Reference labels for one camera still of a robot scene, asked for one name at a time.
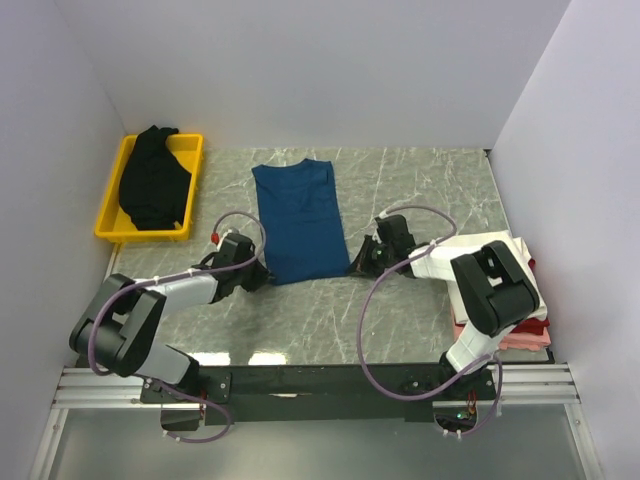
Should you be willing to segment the blue printed t-shirt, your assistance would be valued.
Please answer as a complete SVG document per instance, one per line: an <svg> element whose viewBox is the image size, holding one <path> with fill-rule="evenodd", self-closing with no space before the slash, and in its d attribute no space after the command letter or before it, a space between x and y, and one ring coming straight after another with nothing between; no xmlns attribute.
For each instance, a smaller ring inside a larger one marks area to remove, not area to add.
<svg viewBox="0 0 640 480"><path fill-rule="evenodd" d="M333 165L304 159L252 169L275 285L343 277L350 265Z"/></svg>

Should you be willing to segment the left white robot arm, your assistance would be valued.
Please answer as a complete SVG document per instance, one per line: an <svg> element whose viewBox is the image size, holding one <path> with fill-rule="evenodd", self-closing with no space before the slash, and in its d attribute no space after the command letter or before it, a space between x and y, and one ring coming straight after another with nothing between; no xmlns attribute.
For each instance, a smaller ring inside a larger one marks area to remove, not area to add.
<svg viewBox="0 0 640 480"><path fill-rule="evenodd" d="M249 237L230 230L215 245L214 252L180 279L147 285L142 279L110 275L72 330L70 348L87 356L91 331L96 330L97 364L121 377L160 380L176 401L193 399L205 388L199 362L155 340L161 319L220 302L238 287L254 292L270 279L268 269L254 258Z"/></svg>

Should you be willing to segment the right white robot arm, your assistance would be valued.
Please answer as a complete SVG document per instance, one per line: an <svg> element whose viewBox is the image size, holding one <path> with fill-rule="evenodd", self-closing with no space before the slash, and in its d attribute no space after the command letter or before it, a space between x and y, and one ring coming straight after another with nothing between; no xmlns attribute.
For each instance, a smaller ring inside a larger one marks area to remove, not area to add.
<svg viewBox="0 0 640 480"><path fill-rule="evenodd" d="M501 341L522 322L546 318L529 256L521 240L507 231L455 235L440 243L418 243L400 214L378 218L373 235L364 237L349 276L377 278L397 263L409 278L442 280L463 329L442 355L439 374L444 395L460 399L474 386L471 364L494 354Z"/></svg>

